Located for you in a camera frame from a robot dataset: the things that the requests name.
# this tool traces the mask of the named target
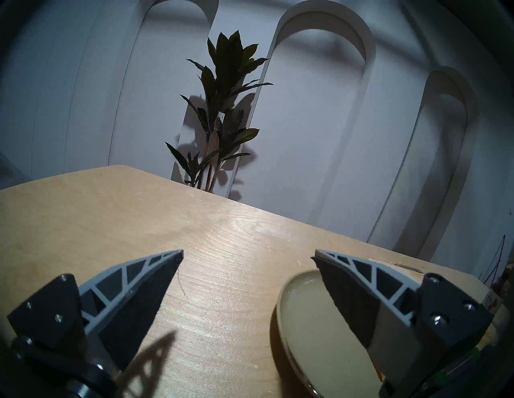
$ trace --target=black plastic part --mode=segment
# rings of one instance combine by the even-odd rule
[[[337,309],[360,343],[368,348],[375,333],[379,298],[349,269],[321,258],[312,259]]]
[[[15,339],[12,349],[54,386],[62,386],[68,379],[75,378],[104,398],[116,395],[118,388],[109,374],[84,360],[65,357],[37,347],[35,343],[28,344],[23,338]]]
[[[182,259],[183,254],[170,257],[168,262],[139,286],[134,296],[98,334],[120,370],[127,368],[139,350]]]
[[[465,306],[469,303],[474,309]],[[438,315],[447,322],[436,323]],[[492,314],[442,276],[426,274],[418,289],[415,319],[422,349],[391,397],[411,396],[427,377],[471,351],[491,323]]]
[[[71,274],[58,276],[14,309],[7,319],[17,336],[67,356],[79,356],[84,337],[79,289]]]

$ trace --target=plywood tabletop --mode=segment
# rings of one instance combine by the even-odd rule
[[[144,396],[302,394],[277,351],[273,316],[286,280],[315,268],[315,249],[437,272],[478,301],[487,293],[471,275],[110,166],[0,191],[2,333],[12,338],[6,315],[61,273],[80,285],[174,249],[184,260],[124,376]]]

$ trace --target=potted plant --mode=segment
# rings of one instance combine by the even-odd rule
[[[240,85],[245,76],[264,64],[267,58],[257,60],[252,58],[257,50],[257,44],[243,48],[239,31],[229,38],[220,33],[216,47],[210,39],[207,39],[207,47],[215,66],[216,77],[207,66],[188,59],[201,71],[201,75],[198,77],[204,87],[207,109],[195,107],[187,97],[181,95],[198,116],[206,133],[202,160],[199,161],[200,153],[192,156],[189,152],[185,158],[172,145],[169,143],[166,145],[189,176],[189,180],[185,182],[192,187],[198,189],[203,187],[205,191],[212,192],[217,174],[223,164],[229,159],[249,155],[248,153],[235,154],[234,152],[241,144],[255,138],[259,133],[256,128],[241,127],[244,119],[243,111],[235,111],[230,106],[231,102],[241,92],[271,85],[271,83],[253,84],[257,80],[252,80]],[[210,145],[211,139],[215,140],[213,145]],[[203,186],[204,171],[207,167],[209,170]]]

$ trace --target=label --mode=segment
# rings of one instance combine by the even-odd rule
[[[487,308],[487,311],[493,315],[496,314],[502,303],[503,299],[492,290],[489,290],[489,293],[487,293],[487,296],[485,296],[484,301],[482,301],[482,305]]]

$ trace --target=white wall panel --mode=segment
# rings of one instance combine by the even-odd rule
[[[207,45],[210,24],[202,9],[186,0],[153,6],[138,33],[123,80],[109,164],[126,164],[169,178],[185,101],[198,80],[186,58]]]
[[[327,30],[302,30],[314,26]],[[261,131],[245,145],[254,155],[240,161],[231,198],[307,221],[364,72],[362,42],[359,51],[341,36],[347,31],[360,41],[326,13],[300,14],[283,27],[265,77],[275,85],[262,89],[251,122]]]

